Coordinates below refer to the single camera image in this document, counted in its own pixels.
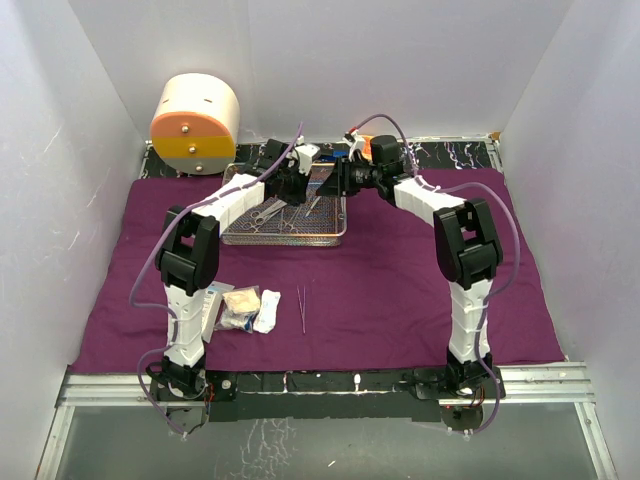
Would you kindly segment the wire mesh metal tray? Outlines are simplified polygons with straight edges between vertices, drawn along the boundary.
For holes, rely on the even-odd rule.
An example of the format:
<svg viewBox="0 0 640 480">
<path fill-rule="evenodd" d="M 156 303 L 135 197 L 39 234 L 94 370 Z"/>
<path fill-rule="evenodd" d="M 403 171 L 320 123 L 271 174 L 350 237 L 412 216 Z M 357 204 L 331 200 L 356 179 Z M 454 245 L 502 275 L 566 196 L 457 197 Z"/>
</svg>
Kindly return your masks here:
<svg viewBox="0 0 640 480">
<path fill-rule="evenodd" d="M 316 190 L 331 173 L 329 163 L 312 166 L 306 202 L 290 206 L 276 198 L 241 215 L 221 236 L 227 245 L 332 247 L 347 230 L 346 200 L 318 197 Z"/>
</svg>

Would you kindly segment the metal surgical scissors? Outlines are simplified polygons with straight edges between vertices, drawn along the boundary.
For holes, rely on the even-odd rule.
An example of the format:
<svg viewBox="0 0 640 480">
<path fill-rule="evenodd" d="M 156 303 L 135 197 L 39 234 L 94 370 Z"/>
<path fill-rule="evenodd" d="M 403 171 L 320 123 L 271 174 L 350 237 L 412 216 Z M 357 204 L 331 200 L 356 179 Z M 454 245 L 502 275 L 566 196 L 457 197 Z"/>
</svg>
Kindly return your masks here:
<svg viewBox="0 0 640 480">
<path fill-rule="evenodd" d="M 281 212 L 287 204 L 283 201 L 276 201 L 260 211 L 253 211 L 243 224 L 242 229 L 258 232 L 270 219 Z"/>
</svg>

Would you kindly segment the round white drawer box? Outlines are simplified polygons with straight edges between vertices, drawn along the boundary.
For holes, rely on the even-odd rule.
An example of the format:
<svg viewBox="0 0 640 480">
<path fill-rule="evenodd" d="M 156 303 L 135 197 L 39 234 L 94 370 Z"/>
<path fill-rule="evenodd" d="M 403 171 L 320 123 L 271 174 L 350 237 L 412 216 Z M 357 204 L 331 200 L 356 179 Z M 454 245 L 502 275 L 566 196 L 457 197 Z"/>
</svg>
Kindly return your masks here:
<svg viewBox="0 0 640 480">
<path fill-rule="evenodd" d="M 169 167 L 190 175 L 223 172 L 236 157 L 240 105 L 232 88 L 209 74 L 169 79 L 150 124 L 150 140 Z"/>
</svg>

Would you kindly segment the thin metal tweezers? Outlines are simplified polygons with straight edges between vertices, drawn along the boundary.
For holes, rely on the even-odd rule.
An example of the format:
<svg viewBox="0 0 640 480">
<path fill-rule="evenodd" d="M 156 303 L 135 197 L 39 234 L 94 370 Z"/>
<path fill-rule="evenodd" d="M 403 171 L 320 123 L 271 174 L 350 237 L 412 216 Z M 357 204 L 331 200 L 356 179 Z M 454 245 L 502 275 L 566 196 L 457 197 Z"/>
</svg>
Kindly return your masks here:
<svg viewBox="0 0 640 480">
<path fill-rule="evenodd" d="M 299 314 L 301 319 L 301 330 L 302 334 L 306 334 L 306 287 L 298 286 L 297 287 L 297 297 L 298 297 L 298 307 Z"/>
</svg>

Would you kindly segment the purple cloth wrap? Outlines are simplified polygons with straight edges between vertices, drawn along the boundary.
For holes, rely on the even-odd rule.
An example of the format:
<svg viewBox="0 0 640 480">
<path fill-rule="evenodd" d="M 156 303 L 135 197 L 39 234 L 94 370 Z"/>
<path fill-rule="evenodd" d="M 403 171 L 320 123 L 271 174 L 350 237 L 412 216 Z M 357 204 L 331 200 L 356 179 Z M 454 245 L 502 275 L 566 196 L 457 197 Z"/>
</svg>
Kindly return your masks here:
<svg viewBox="0 0 640 480">
<path fill-rule="evenodd" d="M 490 168 L 427 169 L 441 186 L 489 187 L 504 260 L 504 292 L 488 309 L 491 353 L 500 365 L 563 359 L 534 258 L 515 242 L 505 218 L 511 200 Z M 220 187 L 212 177 L 148 178 L 131 187 L 122 232 L 88 318 L 76 373 L 132 373 L 142 355 L 166 342 L 166 302 L 158 272 L 145 266 L 168 208 L 195 203 Z M 230 246 L 220 250 L 217 280 L 278 291 L 277 323 L 268 334 L 218 331 L 207 347 L 211 370 L 363 370 L 441 366 L 451 335 L 449 286 L 438 268 L 432 229 L 373 190 L 347 202 L 347 231 L 334 248 Z M 297 287 L 306 287 L 302 334 Z"/>
</svg>

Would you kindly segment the beige bandage roll packet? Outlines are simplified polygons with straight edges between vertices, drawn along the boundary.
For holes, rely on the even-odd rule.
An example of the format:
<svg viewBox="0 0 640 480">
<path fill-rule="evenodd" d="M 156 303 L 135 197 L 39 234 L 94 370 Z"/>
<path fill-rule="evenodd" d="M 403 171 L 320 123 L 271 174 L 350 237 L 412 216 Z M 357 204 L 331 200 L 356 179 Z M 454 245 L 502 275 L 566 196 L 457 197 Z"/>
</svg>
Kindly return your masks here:
<svg viewBox="0 0 640 480">
<path fill-rule="evenodd" d="M 261 307 L 259 292 L 254 287 L 226 292 L 223 299 L 226 307 L 235 314 L 251 314 Z"/>
</svg>

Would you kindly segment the white gauze packet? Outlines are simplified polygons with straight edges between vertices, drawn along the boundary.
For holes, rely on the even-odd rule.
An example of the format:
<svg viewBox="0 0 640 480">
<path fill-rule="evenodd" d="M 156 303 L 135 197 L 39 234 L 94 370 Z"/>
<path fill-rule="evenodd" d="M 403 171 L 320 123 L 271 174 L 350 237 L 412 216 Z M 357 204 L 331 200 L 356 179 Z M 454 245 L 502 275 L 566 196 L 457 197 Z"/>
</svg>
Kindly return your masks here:
<svg viewBox="0 0 640 480">
<path fill-rule="evenodd" d="M 223 294 L 234 290 L 234 286 L 218 281 L 213 281 L 208 288 L 203 300 L 202 308 L 202 333 L 201 338 L 209 343 L 220 312 Z"/>
</svg>

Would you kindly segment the small blue white packet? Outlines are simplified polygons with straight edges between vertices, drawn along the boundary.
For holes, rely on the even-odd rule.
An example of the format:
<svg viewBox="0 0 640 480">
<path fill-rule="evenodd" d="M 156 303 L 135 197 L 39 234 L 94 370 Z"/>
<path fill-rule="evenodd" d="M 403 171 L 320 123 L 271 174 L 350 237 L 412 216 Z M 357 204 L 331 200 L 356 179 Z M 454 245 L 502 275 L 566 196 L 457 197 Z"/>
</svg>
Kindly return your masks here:
<svg viewBox="0 0 640 480">
<path fill-rule="evenodd" d="M 254 321 L 258 311 L 237 313 L 225 308 L 214 325 L 215 331 L 239 330 L 246 333 L 254 331 Z"/>
</svg>

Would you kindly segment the metal forceps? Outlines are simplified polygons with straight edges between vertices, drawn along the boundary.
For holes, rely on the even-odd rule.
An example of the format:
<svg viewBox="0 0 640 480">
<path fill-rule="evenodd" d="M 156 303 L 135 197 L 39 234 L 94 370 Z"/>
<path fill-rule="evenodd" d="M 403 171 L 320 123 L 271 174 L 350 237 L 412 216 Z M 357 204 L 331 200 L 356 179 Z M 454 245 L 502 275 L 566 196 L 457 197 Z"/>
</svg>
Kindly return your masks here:
<svg viewBox="0 0 640 480">
<path fill-rule="evenodd" d="M 281 235 L 292 235 L 298 232 L 297 230 L 297 217 L 299 216 L 300 208 L 295 208 L 291 211 L 291 214 L 286 217 L 285 213 L 282 213 L 280 224 L 278 227 L 278 233 Z"/>
</svg>

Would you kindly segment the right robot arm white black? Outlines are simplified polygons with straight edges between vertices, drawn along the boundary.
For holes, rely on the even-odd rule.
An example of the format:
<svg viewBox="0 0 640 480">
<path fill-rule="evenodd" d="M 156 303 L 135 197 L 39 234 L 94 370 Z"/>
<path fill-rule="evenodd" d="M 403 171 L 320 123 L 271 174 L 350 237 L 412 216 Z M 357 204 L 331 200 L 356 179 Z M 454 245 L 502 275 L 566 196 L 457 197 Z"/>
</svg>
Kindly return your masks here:
<svg viewBox="0 0 640 480">
<path fill-rule="evenodd" d="M 474 395 L 490 377 L 487 299 L 503 260 L 488 203 L 450 195 L 407 172 L 392 135 L 367 141 L 352 129 L 344 141 L 349 153 L 336 159 L 317 194 L 350 197 L 374 189 L 390 205 L 433 228 L 437 265 L 451 293 L 452 330 L 439 386 L 460 397 Z"/>
</svg>

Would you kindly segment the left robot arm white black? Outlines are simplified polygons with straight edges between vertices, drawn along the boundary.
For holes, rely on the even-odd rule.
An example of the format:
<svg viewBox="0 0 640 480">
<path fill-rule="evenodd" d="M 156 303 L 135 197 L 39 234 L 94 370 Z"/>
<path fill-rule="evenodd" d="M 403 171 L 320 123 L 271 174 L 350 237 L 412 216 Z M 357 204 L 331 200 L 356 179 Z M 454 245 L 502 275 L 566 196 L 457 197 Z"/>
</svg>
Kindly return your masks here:
<svg viewBox="0 0 640 480">
<path fill-rule="evenodd" d="M 203 307 L 219 268 L 220 236 L 239 217 L 270 198 L 298 206 L 306 201 L 311 167 L 320 148 L 297 139 L 266 143 L 262 155 L 196 207 L 171 207 L 155 256 L 169 308 L 168 349 L 160 371 L 147 373 L 175 396 L 194 399 L 206 387 Z"/>
</svg>

